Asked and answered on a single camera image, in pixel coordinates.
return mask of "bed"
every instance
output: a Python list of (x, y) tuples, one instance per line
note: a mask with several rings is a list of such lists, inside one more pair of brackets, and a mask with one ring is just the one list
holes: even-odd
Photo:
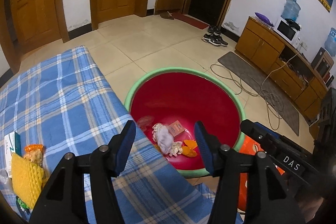
[[(10, 132), (19, 133), (22, 148), (43, 144), (43, 167), (52, 172), (65, 153), (91, 153), (130, 119), (88, 49), (68, 50), (22, 73), (0, 93), (0, 169)], [(88, 220), (95, 223), (88, 176), (84, 184)], [(113, 186), (126, 223), (206, 223), (213, 203), (208, 189), (192, 187), (139, 128)], [(0, 187), (18, 212), (16, 196)]]

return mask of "red basin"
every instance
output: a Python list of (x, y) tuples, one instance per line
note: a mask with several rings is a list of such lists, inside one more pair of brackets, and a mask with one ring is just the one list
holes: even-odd
[[(145, 120), (140, 126), (149, 140), (155, 144), (152, 138), (154, 124), (169, 125), (176, 120), (185, 131), (174, 141), (195, 140), (194, 124), (202, 121), (208, 132), (217, 136), (221, 143), (239, 150), (244, 141), (241, 140), (244, 136), (240, 132), (240, 121), (245, 115), (231, 90), (204, 73), (173, 69), (145, 75), (127, 96), (125, 106), (136, 122)], [(207, 175), (198, 148), (195, 151), (198, 155), (194, 158), (184, 155), (165, 157), (185, 177)]]

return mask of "water jug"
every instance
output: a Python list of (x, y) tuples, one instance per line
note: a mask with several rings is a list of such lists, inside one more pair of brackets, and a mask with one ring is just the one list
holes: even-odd
[(296, 3), (296, 0), (286, 0), (285, 7), (283, 8), (283, 12), (281, 17), (283, 19), (290, 18), (294, 21), (296, 21), (297, 17), (299, 16), (301, 8)]
[(324, 48), (334, 57), (336, 55), (336, 30), (331, 28), (327, 40), (324, 42)]

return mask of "white box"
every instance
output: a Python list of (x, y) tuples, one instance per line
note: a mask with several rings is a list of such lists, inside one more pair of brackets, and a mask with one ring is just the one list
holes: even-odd
[(21, 139), (20, 135), (16, 132), (7, 134), (4, 138), (5, 141), (5, 160), (6, 171), (8, 177), (12, 177), (12, 153), (16, 153), (21, 156)]

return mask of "green basin rim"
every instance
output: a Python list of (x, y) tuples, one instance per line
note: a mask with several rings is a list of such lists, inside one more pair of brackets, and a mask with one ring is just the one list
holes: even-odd
[[(242, 104), (240, 103), (239, 99), (236, 97), (234, 92), (227, 85), (225, 85), (219, 79), (217, 79), (217, 78), (215, 78), (211, 75), (207, 75), (204, 72), (200, 72), (200, 71), (194, 70), (194, 69), (182, 68), (182, 67), (161, 68), (161, 69), (153, 70), (153, 71), (147, 73), (146, 75), (144, 75), (143, 77), (141, 77), (131, 87), (131, 89), (129, 90), (129, 92), (126, 96), (125, 104), (124, 104), (126, 109), (130, 112), (133, 96), (135, 95), (137, 90), (143, 85), (143, 83), (145, 83), (146, 81), (148, 81), (149, 79), (151, 79), (151, 78), (153, 78), (157, 75), (160, 75), (160, 74), (163, 74), (163, 73), (169, 73), (169, 72), (189, 73), (189, 74), (192, 74), (192, 75), (200, 76), (202, 78), (205, 78), (205, 79), (213, 82), (214, 84), (219, 86), (222, 90), (224, 90), (230, 96), (230, 98), (233, 100), (234, 104), (236, 105), (236, 107), (238, 109), (240, 121), (243, 121), (243, 120), (246, 119), (244, 108), (243, 108)], [(234, 150), (236, 150), (236, 151), (240, 150), (241, 146), (243, 145), (244, 139), (245, 139), (245, 134), (240, 131), (239, 134), (238, 134), (238, 138), (236, 140), (236, 143), (233, 146)], [(206, 171), (205, 168), (198, 169), (198, 170), (179, 170), (178, 169), (178, 172), (182, 176), (184, 176), (185, 178), (199, 178), (199, 177), (204, 177), (204, 176), (209, 175), (209, 172)]]

